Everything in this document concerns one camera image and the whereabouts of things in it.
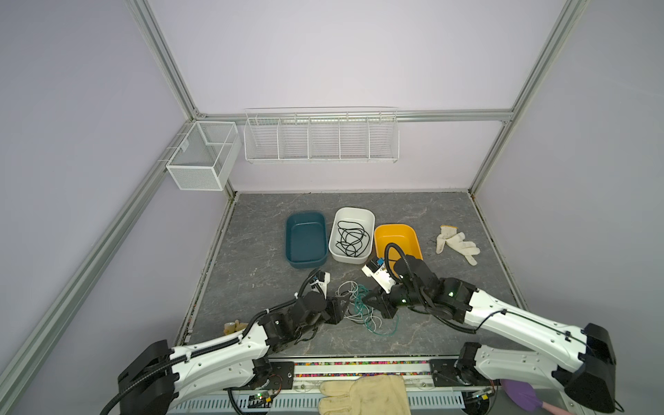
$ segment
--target pink handle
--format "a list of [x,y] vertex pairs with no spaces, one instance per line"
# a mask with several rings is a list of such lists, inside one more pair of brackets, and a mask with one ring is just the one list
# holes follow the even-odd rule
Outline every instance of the pink handle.
[[571,412],[567,412],[562,408],[559,408],[557,406],[553,406],[552,404],[547,404],[546,402],[542,402],[542,409],[548,410],[553,415],[574,415]]

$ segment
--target dark blue plastic tray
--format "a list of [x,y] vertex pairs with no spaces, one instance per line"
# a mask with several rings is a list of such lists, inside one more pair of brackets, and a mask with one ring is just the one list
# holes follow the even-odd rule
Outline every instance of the dark blue plastic tray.
[[322,213],[299,212],[288,217],[286,259],[294,268],[316,268],[325,263],[327,234]]

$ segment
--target white mesh basket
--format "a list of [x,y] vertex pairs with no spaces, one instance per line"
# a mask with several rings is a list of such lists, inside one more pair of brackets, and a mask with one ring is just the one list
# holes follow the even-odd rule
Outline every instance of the white mesh basket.
[[244,151],[251,163],[397,161],[396,112],[249,117]]
[[223,190],[240,147],[234,122],[196,121],[166,168],[182,190]]

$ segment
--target yellow bin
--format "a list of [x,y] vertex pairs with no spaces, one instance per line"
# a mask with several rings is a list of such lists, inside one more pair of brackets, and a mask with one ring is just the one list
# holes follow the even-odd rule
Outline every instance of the yellow bin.
[[[402,223],[380,225],[374,231],[374,241],[376,244],[376,255],[379,258],[385,255],[385,246],[390,242],[394,242],[401,247],[404,254],[413,255],[419,260],[423,259],[420,243],[417,241],[417,234],[408,225]],[[389,256],[390,268],[392,268],[392,265],[401,258],[401,255],[395,249],[390,249]]]

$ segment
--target purple shovel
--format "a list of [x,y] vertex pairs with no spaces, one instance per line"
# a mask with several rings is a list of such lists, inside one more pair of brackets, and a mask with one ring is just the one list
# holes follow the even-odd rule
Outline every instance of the purple shovel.
[[535,389],[533,389],[529,383],[519,382],[518,380],[501,379],[500,384],[503,386],[503,389],[505,389],[507,396],[509,396],[510,399],[523,410],[532,412],[537,408],[542,408],[554,415],[572,415],[572,413],[567,412],[562,408],[539,400],[535,394]]

